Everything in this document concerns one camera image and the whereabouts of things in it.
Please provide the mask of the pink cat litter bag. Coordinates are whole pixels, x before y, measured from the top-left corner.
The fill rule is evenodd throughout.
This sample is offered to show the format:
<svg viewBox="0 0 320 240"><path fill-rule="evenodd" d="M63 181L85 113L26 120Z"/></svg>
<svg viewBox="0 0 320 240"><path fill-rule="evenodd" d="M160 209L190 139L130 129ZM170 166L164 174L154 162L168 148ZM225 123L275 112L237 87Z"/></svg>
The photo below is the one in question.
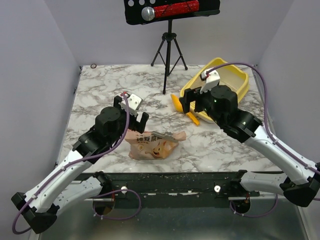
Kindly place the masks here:
<svg viewBox="0 0 320 240"><path fill-rule="evenodd" d="M139 133L128 130L125 141L130 144L129 157L135 160L157 160L167 158L179 145L185 141L187 135L184 131L172 132L178 142L172 142L156 136L152 136L151 131Z"/></svg>

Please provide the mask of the white bag sealing clip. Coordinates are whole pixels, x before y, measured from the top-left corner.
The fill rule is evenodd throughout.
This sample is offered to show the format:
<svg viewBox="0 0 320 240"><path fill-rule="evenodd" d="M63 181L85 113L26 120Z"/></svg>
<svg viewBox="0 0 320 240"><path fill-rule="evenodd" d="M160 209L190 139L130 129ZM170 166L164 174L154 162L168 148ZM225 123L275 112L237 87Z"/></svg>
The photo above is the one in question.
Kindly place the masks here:
<svg viewBox="0 0 320 240"><path fill-rule="evenodd" d="M161 133L161 132L157 132L157 131L152 131L151 135L155 136L155 137L159 137L160 139L164 139L164 140L167 140L167 141L174 142L174 143L178 143L179 142L174 137L174 134L172 132L163 132L163 133Z"/></svg>

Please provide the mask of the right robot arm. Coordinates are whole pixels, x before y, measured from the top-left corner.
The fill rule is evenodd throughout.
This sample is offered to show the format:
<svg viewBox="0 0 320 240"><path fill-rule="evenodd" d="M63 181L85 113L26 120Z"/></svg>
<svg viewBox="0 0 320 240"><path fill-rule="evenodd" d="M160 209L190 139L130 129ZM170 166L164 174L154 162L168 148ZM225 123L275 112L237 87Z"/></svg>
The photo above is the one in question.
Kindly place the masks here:
<svg viewBox="0 0 320 240"><path fill-rule="evenodd" d="M320 189L320 177L316 174L319 164L310 161L303 165L294 160L302 155L293 150L284 150L284 144L268 135L262 121L248 111L238 108L238 96L226 85L217 85L207 92L199 88L187 88L179 98L184 113L195 103L196 112L206 112L231 138L255 149L281 173L258 173L241 171L240 177L230 183L230 191L241 196L245 192L268 192L284 196L299 207L307 207Z"/></svg>

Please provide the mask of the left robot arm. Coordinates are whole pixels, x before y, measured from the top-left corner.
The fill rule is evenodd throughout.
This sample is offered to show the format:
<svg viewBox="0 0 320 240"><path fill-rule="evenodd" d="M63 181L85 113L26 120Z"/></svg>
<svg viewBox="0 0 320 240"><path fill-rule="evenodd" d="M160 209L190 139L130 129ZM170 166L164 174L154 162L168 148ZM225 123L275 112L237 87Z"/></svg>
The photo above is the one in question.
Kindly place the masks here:
<svg viewBox="0 0 320 240"><path fill-rule="evenodd" d="M115 96L113 105L101 110L94 125L78 138L51 173L29 191L17 192L11 197L18 209L17 215L23 216L29 225L27 231L43 233L73 204L116 193L112 180L102 171L79 183L73 181L103 156L113 152L128 130L144 132L149 115L144 112L137 120L142 102L133 93L124 92Z"/></svg>

